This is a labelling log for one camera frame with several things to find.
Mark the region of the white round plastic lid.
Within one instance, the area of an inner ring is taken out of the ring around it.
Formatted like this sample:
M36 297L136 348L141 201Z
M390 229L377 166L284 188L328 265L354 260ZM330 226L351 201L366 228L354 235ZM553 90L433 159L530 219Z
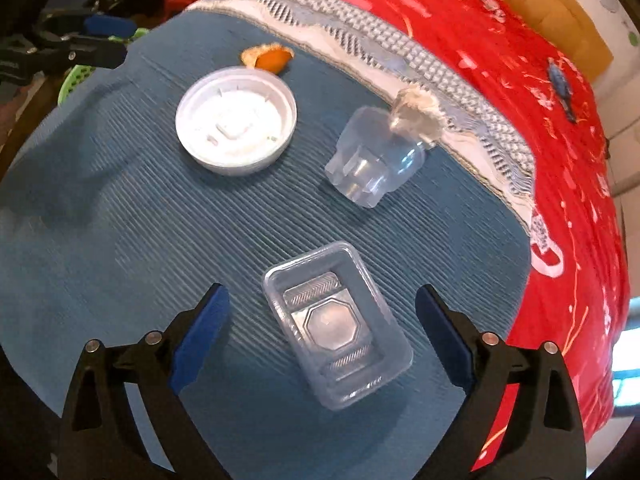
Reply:
M198 80L180 100L177 138L214 174L241 177L273 164L290 144L297 104L290 87L258 68L229 67Z

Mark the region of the orange peel piece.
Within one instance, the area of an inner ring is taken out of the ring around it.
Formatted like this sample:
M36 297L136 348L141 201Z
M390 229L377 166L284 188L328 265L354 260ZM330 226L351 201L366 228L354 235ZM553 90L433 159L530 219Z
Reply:
M292 61L294 52L282 44L261 44L245 49L240 56L241 62L249 68L280 74Z

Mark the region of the clear rectangular plastic tray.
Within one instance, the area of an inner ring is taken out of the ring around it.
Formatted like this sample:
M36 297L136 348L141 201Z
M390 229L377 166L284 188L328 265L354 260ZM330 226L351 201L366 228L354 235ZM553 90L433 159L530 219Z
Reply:
M413 350L351 244L266 271L262 291L320 404L341 411L411 366Z

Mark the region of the clear plastic cup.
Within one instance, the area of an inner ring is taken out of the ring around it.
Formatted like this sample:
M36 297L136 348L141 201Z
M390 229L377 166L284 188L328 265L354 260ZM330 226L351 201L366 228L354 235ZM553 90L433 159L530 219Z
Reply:
M390 113L364 106L349 118L324 166L329 182L363 208L405 184L426 159L424 142L407 131L390 128Z

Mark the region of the white tissue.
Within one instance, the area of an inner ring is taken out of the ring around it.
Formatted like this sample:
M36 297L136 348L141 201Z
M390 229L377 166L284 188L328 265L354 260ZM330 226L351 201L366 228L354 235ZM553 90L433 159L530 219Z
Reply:
M444 133L447 117L431 90L413 84L397 93L388 125L392 133L434 148Z

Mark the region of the green plastic waste basket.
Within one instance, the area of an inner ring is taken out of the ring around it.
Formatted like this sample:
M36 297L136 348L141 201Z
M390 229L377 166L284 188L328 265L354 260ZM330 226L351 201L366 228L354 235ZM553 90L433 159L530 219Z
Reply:
M108 40L118 42L119 44L131 44L132 42L145 36L148 32L149 29L140 27L128 38L109 36ZM66 73L66 77L62 83L60 91L58 92L58 105L61 105L68 98L68 96L73 93L84 81L86 81L95 71L96 68L89 65L76 65L71 68Z

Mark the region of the red bed quilt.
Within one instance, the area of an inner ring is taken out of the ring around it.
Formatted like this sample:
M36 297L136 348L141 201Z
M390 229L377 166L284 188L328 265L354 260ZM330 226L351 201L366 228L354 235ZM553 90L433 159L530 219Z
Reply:
M533 151L532 270L509 342L558 344L592 437L614 411L613 348L626 323L630 284L589 82L503 0L345 1L436 54L497 107ZM548 58L570 84L576 124L550 84Z

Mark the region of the blue toy on bed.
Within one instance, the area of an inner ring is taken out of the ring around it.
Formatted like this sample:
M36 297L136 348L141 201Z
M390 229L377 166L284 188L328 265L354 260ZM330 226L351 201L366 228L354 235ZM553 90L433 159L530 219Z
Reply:
M552 58L548 58L547 75L567 120L576 124L577 119L572 107L572 89L564 73Z

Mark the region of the wooden headboard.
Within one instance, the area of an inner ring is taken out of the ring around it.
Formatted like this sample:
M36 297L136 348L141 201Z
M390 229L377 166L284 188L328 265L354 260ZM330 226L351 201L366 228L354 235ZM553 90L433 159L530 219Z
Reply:
M613 62L610 48L577 0L503 1L566 54L589 82L595 82Z

